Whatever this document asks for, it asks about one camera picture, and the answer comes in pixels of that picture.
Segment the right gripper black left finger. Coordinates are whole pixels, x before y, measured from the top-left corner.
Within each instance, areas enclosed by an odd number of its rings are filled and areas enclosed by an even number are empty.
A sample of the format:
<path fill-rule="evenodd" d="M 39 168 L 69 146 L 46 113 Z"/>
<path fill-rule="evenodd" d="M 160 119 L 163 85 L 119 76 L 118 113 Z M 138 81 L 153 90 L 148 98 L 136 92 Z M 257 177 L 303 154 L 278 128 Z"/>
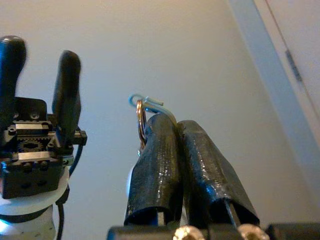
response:
<path fill-rule="evenodd" d="M 146 145 L 131 173 L 125 225 L 155 225 L 158 213 L 164 224 L 179 222 L 183 205 L 178 131 L 163 113 L 147 122 Z"/>

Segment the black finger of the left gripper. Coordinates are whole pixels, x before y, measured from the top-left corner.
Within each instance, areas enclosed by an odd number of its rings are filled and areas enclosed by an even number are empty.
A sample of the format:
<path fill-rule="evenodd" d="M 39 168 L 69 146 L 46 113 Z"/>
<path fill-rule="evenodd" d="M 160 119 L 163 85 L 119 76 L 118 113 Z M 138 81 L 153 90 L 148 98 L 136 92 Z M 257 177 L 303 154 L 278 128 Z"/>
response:
<path fill-rule="evenodd" d="M 27 57 L 26 44 L 18 36 L 0 38 L 0 144 L 15 114 L 16 85 Z"/>
<path fill-rule="evenodd" d="M 79 56 L 65 50 L 59 58 L 57 78 L 52 100 L 52 112 L 56 117 L 58 141 L 62 148 L 68 148 L 78 127 L 80 100 L 81 61 Z"/>

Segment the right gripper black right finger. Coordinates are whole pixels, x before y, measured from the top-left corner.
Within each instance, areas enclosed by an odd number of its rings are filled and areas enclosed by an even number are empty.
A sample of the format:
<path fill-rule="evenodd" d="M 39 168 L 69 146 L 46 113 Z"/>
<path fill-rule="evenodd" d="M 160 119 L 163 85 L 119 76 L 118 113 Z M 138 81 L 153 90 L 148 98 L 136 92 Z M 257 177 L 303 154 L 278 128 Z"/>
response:
<path fill-rule="evenodd" d="M 178 123 L 184 157 L 184 205 L 188 223 L 253 224 L 260 220 L 236 171 L 194 120 Z"/>

